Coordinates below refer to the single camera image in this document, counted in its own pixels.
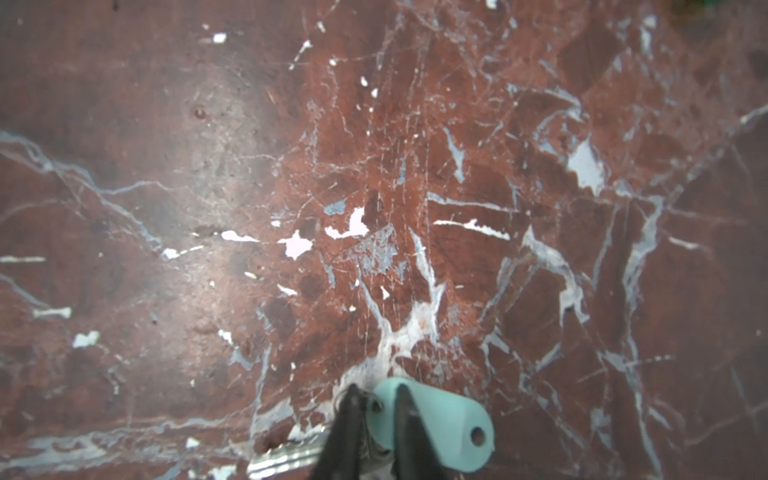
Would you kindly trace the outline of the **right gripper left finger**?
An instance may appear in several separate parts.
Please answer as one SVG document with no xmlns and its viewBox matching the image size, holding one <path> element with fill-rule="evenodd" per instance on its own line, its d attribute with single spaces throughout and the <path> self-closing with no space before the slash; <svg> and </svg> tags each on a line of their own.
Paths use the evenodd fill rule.
<svg viewBox="0 0 768 480">
<path fill-rule="evenodd" d="M 366 401 L 356 384 L 346 390 L 311 480 L 358 480 L 365 434 Z"/>
</svg>

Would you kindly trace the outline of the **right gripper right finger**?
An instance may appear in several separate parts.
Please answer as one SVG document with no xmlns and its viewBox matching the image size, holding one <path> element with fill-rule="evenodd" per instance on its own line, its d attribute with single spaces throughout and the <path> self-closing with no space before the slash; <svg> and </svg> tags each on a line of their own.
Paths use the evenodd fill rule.
<svg viewBox="0 0 768 480">
<path fill-rule="evenodd" d="M 398 480 L 447 480 L 415 400 L 405 384 L 396 389 L 394 406 L 394 476 Z"/>
</svg>

